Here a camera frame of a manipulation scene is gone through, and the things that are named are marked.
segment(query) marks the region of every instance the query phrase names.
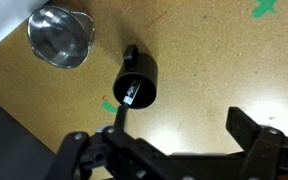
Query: metal bowl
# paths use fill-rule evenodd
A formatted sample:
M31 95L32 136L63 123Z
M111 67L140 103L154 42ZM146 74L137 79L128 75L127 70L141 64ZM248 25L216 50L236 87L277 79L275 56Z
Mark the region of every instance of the metal bowl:
M28 36L36 56L57 67L73 68L88 56L94 23L85 13L45 6L30 16Z

